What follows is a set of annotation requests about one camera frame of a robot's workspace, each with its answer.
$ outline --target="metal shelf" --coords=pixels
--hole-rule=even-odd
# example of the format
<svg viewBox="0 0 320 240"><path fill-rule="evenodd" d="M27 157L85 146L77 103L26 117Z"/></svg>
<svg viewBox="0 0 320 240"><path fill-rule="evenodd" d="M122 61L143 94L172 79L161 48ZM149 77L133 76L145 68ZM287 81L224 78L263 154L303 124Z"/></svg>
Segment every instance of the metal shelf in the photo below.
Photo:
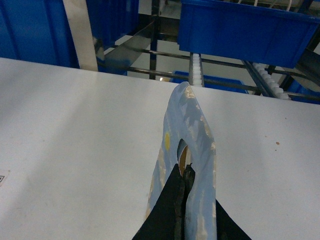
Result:
<svg viewBox="0 0 320 240"><path fill-rule="evenodd" d="M158 40L177 42L178 30L179 30L179 19L163 17L160 16L160 0L152 0L151 2L151 15L140 14L139 15L139 26L137 29L131 33L133 36L130 40L126 41L121 45L115 45L114 50L105 55L104 61L100 63L101 65L110 68L110 63L113 63L112 68L115 69L114 73L117 73L118 69L123 71L135 72L149 74L149 79L155 80L156 76L167 77L167 78L178 78L186 80L186 76L174 74L171 72L159 71L157 70L157 56L165 56L170 58L185 59L190 60L190 56L173 54L169 52L157 51L158 49ZM302 6L305 9L308 9L310 6L310 1L305 1ZM320 40L320 30L318 30L313 39L309 43L309 49L313 50ZM265 70L270 74L281 74L284 77L284 80L280 87L283 88L284 92L289 95L289 97L299 97L309 100L320 101L320 97L305 95L294 92L287 92L288 86L294 80L294 77L300 77L312 81L313 83L320 86L320 56L312 51L306 49L300 61L297 64L297 69L299 70L278 70L275 66L268 66ZM142 54L150 54L149 59L149 69L131 67L132 63ZM215 65L228 66L231 68L241 68L247 69L252 80L255 82L256 86L248 85L238 85L230 84L224 82L210 82L216 85L224 87L232 87L238 89L244 89L252 91L252 94L260 95L266 97L275 98L276 95L269 88L268 84L264 81L262 76L258 71L252 66L252 62L242 61L243 64L232 63L227 61L220 60L211 60L202 58L203 63L210 63Z"/></svg>

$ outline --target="light blue object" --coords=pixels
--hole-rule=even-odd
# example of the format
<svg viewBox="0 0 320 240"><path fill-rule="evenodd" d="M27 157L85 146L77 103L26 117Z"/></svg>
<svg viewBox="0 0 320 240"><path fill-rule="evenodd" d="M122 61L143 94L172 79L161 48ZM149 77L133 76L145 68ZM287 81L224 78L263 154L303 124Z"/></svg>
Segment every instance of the light blue object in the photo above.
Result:
<svg viewBox="0 0 320 240"><path fill-rule="evenodd" d="M210 127L188 82L172 92L163 121L163 138L152 176L147 216L155 206L181 151L190 151L195 179L186 202L185 238L217 239L216 146Z"/></svg>
<svg viewBox="0 0 320 240"><path fill-rule="evenodd" d="M294 68L320 18L218 0L181 0L180 50Z"/></svg>

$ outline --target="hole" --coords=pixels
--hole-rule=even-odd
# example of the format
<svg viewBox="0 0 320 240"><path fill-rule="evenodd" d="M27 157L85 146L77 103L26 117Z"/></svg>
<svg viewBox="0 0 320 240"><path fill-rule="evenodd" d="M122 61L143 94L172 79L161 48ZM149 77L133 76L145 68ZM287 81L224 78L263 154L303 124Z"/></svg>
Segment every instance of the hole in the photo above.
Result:
<svg viewBox="0 0 320 240"><path fill-rule="evenodd" d="M187 165L191 164L191 152L188 148L187 143L181 139L176 151L179 171L181 176L184 175L185 169Z"/></svg>

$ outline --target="white table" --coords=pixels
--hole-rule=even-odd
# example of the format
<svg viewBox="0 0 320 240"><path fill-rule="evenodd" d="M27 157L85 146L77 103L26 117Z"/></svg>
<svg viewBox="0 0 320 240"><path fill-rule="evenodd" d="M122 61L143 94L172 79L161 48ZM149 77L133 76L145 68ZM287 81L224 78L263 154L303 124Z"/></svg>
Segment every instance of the white table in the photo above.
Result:
<svg viewBox="0 0 320 240"><path fill-rule="evenodd" d="M0 58L0 239L130 240L175 86ZM253 240L318 240L320 106L193 89L224 209Z"/></svg>

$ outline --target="yellow spot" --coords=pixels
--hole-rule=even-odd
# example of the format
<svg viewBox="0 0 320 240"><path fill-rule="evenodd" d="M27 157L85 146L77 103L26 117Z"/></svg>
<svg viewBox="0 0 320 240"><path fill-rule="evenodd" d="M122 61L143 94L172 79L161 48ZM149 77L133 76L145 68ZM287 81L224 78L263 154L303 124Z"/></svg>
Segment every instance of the yellow spot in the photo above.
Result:
<svg viewBox="0 0 320 240"><path fill-rule="evenodd" d="M195 94L194 92L192 91L191 87L190 86L187 86L185 91L184 91L184 94L186 96L187 99L194 99L195 98Z"/></svg>
<svg viewBox="0 0 320 240"><path fill-rule="evenodd" d="M165 136L164 136L164 145L165 145L165 149L167 151L169 151L169 149L170 149L170 135L168 132L166 132Z"/></svg>

